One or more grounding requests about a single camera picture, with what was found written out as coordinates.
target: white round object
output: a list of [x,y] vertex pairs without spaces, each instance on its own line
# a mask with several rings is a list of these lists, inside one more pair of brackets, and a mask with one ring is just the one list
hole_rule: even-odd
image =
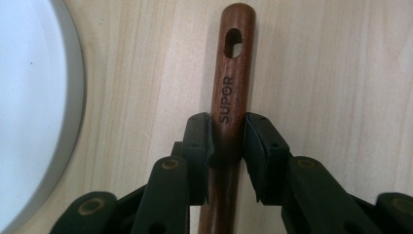
[[0,1],[0,233],[28,220],[70,158],[83,110],[76,30],[62,0]]

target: wooden utensil handle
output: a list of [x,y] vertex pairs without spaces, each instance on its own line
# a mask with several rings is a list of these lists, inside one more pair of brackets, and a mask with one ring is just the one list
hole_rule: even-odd
[[222,168],[241,160],[255,12],[246,4],[227,7],[221,18],[211,121],[216,149],[209,161]]
[[215,153],[208,161],[209,204],[201,209],[199,233],[234,231],[254,27],[255,12],[246,4],[222,13],[210,111]]

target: clamp rivet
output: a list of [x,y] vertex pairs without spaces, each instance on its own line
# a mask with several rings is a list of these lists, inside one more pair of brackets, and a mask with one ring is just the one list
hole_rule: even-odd
[[105,205],[103,198],[95,197],[91,198],[79,206],[78,213],[80,215],[93,215],[102,210]]
[[413,216],[413,202],[403,198],[392,199],[392,205],[400,212]]
[[177,168],[178,166],[179,166],[178,161],[174,159],[169,159],[162,163],[162,167],[167,170]]
[[316,163],[308,160],[308,159],[300,159],[297,161],[298,166],[300,166],[301,168],[315,168],[316,167]]

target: wooden handle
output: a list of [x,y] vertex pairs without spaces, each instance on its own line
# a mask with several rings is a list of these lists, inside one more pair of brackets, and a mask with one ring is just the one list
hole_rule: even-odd
[[215,153],[208,161],[209,205],[201,209],[199,233],[234,231],[254,26],[255,12],[246,4],[222,13],[210,111]]

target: wood grain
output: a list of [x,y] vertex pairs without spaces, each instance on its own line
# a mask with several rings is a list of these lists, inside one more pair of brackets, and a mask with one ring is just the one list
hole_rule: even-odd
[[255,12],[247,4],[222,12],[210,109],[209,203],[201,207],[199,233],[234,232],[254,29]]
[[[413,2],[245,2],[257,16],[248,110],[350,193],[413,195]],[[146,183],[187,118],[209,110],[219,18],[233,1],[65,3],[84,56],[84,121],[59,184],[17,233],[49,232],[87,192],[122,197]],[[235,232],[283,233],[280,210],[255,204],[241,174]]]

